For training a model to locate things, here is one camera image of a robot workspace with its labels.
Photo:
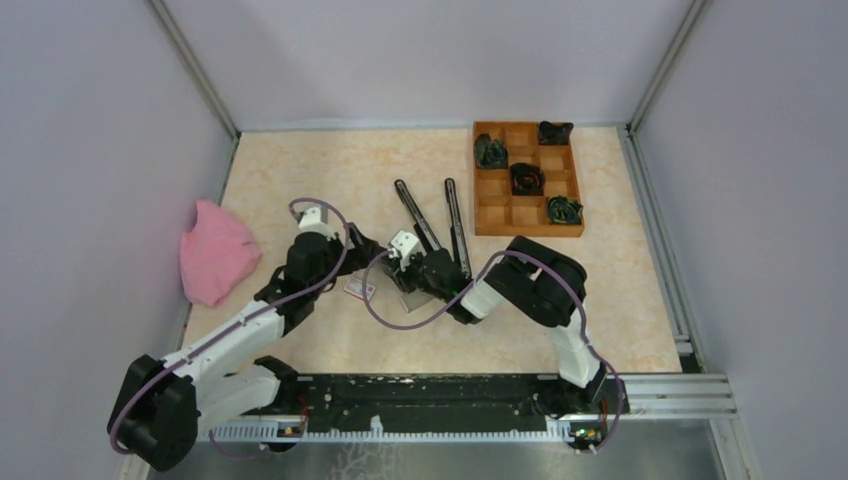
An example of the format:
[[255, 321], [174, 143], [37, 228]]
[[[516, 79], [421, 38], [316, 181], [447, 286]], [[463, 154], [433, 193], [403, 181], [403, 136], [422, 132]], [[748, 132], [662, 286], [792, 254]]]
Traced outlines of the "red white staple box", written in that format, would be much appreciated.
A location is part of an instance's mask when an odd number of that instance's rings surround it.
[[370, 301], [376, 292], [376, 287], [358, 277], [347, 279], [343, 291], [359, 300]]

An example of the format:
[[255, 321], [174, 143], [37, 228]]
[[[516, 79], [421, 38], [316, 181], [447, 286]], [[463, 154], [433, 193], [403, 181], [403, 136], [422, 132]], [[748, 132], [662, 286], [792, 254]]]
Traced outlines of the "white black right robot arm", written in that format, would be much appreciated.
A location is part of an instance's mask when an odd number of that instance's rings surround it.
[[576, 260], [517, 236], [474, 278], [447, 250], [427, 252], [415, 234], [401, 230], [379, 261], [403, 293], [441, 300], [443, 311], [462, 324], [476, 324], [499, 306], [513, 305], [551, 330], [567, 406], [588, 412], [601, 400], [607, 369], [588, 339], [588, 274]]

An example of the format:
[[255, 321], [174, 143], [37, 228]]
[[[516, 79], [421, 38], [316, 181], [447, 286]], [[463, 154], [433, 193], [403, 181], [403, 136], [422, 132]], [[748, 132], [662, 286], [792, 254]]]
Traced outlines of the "black stapler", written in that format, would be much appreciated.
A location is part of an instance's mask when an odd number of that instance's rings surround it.
[[446, 178], [444, 180], [444, 190], [450, 217], [450, 232], [454, 261], [459, 266], [463, 275], [466, 278], [470, 278], [472, 276], [471, 260], [461, 218], [456, 182], [453, 178]]
[[415, 202], [411, 192], [409, 191], [406, 182], [403, 179], [394, 181], [395, 191], [403, 204], [404, 208], [410, 215], [413, 223], [413, 229], [420, 239], [422, 247], [426, 252], [434, 252], [442, 249], [441, 242], [438, 240], [435, 232], [431, 228], [429, 222], [423, 215], [418, 204]]

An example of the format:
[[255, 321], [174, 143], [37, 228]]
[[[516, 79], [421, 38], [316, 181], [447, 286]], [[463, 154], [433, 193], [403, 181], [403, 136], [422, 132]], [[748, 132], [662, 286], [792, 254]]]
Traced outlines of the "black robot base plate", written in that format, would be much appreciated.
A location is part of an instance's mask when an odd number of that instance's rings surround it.
[[277, 418], [277, 436], [315, 442], [563, 443], [599, 447], [630, 411], [623, 380], [585, 389], [553, 374], [306, 374], [270, 356], [276, 399], [243, 414]]

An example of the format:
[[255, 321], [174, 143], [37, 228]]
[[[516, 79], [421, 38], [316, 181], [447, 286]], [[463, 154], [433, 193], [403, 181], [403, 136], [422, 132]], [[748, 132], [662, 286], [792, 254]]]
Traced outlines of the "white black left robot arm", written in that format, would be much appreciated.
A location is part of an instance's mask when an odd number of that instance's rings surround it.
[[345, 234], [298, 234], [276, 268], [233, 318], [194, 344], [161, 359], [142, 355], [124, 377], [107, 424], [113, 449], [164, 472], [196, 439], [245, 413], [303, 408], [298, 372], [266, 355], [241, 364], [291, 333], [315, 310], [326, 288], [385, 252], [355, 224]]

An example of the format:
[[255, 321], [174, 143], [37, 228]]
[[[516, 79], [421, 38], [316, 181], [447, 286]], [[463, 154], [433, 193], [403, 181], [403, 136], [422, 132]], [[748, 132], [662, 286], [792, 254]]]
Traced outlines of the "staple box tray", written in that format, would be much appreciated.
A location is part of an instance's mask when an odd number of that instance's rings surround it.
[[424, 292], [404, 294], [400, 298], [401, 305], [407, 313], [411, 313], [432, 300], [432, 296]]

